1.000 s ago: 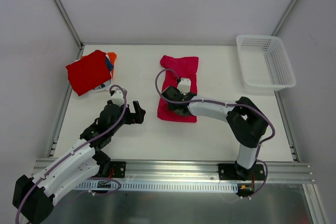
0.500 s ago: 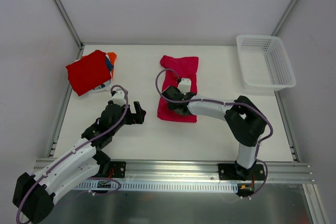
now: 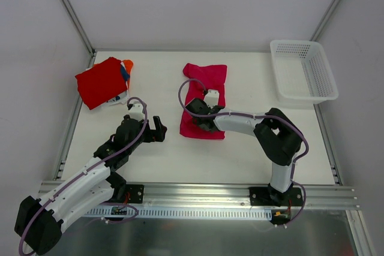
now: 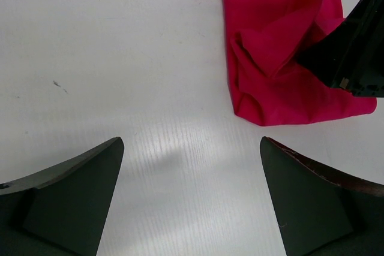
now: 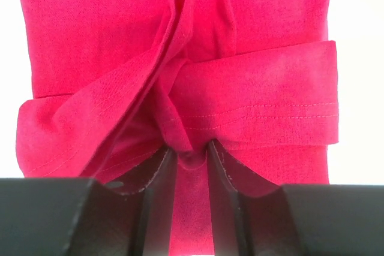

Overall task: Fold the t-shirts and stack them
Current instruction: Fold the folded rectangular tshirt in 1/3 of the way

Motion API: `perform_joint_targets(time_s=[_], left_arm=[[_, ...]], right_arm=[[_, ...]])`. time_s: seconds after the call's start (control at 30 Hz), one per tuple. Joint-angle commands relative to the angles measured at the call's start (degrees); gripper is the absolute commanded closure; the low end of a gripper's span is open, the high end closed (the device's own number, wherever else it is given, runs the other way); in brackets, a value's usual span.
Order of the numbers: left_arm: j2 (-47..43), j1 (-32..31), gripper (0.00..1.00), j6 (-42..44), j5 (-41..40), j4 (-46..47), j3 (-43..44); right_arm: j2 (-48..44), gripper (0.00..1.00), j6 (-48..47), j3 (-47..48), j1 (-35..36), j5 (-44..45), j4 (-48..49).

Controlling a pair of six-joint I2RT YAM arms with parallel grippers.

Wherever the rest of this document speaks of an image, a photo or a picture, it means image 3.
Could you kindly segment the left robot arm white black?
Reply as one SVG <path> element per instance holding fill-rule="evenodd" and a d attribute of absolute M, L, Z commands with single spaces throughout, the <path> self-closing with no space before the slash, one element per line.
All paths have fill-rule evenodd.
<path fill-rule="evenodd" d="M 14 230 L 20 236 L 19 254 L 43 255 L 86 212 L 101 203 L 124 203 L 127 183 L 118 174 L 133 151 L 142 143 L 162 142 L 167 128 L 159 116 L 154 129 L 145 119 L 124 116 L 120 126 L 72 177 L 41 197 L 26 197 L 19 206 Z"/>

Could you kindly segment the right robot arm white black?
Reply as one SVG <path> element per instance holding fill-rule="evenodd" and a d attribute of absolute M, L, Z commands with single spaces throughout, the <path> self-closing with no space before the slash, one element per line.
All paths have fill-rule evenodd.
<path fill-rule="evenodd" d="M 185 107 L 196 126 L 208 132 L 237 132 L 255 137 L 267 158 L 272 161 L 272 174 L 260 201 L 285 206 L 293 187 L 293 163 L 303 142 L 302 134 L 279 109 L 265 114 L 237 112 L 223 106 L 210 107 L 195 98 Z"/>

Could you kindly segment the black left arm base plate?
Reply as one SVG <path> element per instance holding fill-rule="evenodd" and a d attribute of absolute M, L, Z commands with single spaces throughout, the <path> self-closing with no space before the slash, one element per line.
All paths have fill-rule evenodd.
<path fill-rule="evenodd" d="M 142 204 L 145 186 L 141 184 L 126 184 L 119 201 L 124 204 Z"/>

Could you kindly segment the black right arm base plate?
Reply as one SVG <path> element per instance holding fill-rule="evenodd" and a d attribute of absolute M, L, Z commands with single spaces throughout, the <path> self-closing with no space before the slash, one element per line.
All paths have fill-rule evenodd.
<path fill-rule="evenodd" d="M 294 186 L 290 186 L 286 192 L 279 192 L 269 185 L 249 187 L 248 190 L 252 206 L 300 207 L 304 203 L 302 190 Z"/>

